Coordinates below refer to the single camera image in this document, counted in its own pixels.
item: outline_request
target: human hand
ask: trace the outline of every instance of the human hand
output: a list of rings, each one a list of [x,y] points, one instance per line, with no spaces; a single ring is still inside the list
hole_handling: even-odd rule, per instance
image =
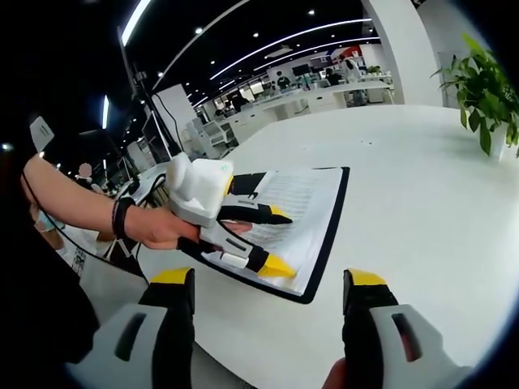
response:
[[[323,389],[344,389],[346,382],[346,359],[341,358],[333,364]]]
[[[236,234],[245,233],[252,228],[251,223],[245,222],[229,222],[225,226]],[[128,237],[154,250],[176,249],[180,237],[198,242],[200,233],[198,226],[178,218],[164,207],[129,207],[124,229]]]

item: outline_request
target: finger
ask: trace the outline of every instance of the finger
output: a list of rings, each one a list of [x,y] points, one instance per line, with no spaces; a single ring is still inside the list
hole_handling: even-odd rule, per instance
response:
[[[143,244],[152,250],[175,250],[178,245],[177,239],[167,242],[143,242]]]
[[[186,237],[193,242],[198,242],[200,240],[200,227],[196,225],[187,223],[186,221],[174,216],[171,220],[171,226],[181,237]]]
[[[346,381],[346,359],[335,362],[324,382],[323,389],[343,389]]]
[[[239,221],[236,223],[225,222],[224,224],[225,227],[236,234],[246,233],[247,231],[252,230],[252,223],[247,223],[245,221]]]

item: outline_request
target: window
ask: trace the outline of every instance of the window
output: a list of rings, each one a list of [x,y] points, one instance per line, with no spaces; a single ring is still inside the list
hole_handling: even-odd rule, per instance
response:
[[[251,87],[252,93],[254,93],[255,95],[259,95],[264,91],[263,85],[261,84],[261,81],[259,81],[258,79],[255,79],[254,81],[249,83],[249,85]]]
[[[254,101],[254,93],[252,93],[251,88],[249,88],[248,85],[243,85],[240,87],[240,92],[242,93],[242,96],[245,97],[249,101]]]
[[[214,103],[214,106],[217,107],[217,109],[225,108],[225,104],[220,97],[214,99],[212,102]]]

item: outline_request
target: human arm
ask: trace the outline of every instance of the human arm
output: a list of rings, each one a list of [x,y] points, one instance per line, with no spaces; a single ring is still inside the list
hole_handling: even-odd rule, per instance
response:
[[[113,232],[114,201],[79,186],[38,155],[27,162],[24,177],[20,179],[29,201],[63,223],[102,233]],[[128,237],[152,249],[174,249],[179,237],[199,240],[197,227],[164,208],[129,207],[124,229]]]

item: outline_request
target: white pillar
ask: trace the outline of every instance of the white pillar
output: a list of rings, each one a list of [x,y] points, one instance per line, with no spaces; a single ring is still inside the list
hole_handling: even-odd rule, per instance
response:
[[[217,107],[212,102],[212,99],[204,103],[205,113],[209,116],[209,120],[214,120],[216,116]]]
[[[399,104],[442,106],[435,55],[410,0],[362,0],[380,36]]]

